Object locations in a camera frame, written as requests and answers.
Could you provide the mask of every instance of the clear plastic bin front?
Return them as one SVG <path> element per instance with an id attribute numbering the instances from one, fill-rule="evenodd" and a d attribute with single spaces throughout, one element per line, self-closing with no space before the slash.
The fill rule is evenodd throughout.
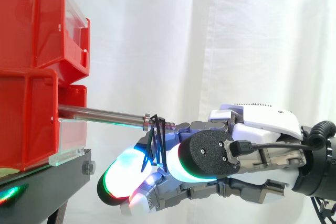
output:
<path id="1" fill-rule="evenodd" d="M 66 0 L 65 6 L 66 30 L 68 31 L 70 38 L 81 48 L 81 29 L 88 28 L 88 21 L 74 0 Z"/>

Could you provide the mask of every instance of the cable connector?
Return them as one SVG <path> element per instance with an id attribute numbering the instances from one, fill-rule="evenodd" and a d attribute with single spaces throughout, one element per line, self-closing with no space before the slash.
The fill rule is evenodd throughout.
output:
<path id="1" fill-rule="evenodd" d="M 239 157 L 241 155 L 247 155 L 254 152 L 253 145 L 250 141 L 247 140 L 238 140 L 230 143 L 230 151 L 232 156 Z"/>

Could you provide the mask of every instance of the blue light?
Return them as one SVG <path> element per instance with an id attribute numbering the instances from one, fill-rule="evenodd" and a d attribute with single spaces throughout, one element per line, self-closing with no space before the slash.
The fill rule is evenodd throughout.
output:
<path id="1" fill-rule="evenodd" d="M 152 166 L 147 162 L 141 172 L 145 154 L 139 150 L 127 149 L 121 153 L 105 172 L 104 187 L 115 198 L 129 197 L 150 175 Z"/>

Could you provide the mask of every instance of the black metal stand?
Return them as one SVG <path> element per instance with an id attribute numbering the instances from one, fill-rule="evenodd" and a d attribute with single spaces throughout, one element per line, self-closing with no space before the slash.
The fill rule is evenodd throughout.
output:
<path id="1" fill-rule="evenodd" d="M 0 201 L 1 224 L 62 224 L 68 199 L 90 180 L 85 165 L 91 150 L 57 167 L 46 165 L 0 178 L 0 193 L 22 188 Z"/>

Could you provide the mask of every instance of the robotic hand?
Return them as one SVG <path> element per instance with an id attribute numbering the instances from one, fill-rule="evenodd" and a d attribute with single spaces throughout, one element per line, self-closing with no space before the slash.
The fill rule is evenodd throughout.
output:
<path id="1" fill-rule="evenodd" d="M 120 205 L 123 214 L 160 211 L 211 194 L 262 204 L 283 197 L 288 187 L 312 197 L 321 223 L 333 216 L 333 123 L 300 127 L 291 112 L 254 104 L 224 104 L 208 122 L 182 123 L 174 131 L 165 132 L 161 118 L 151 120 L 151 131 L 97 185 L 101 200 Z"/>

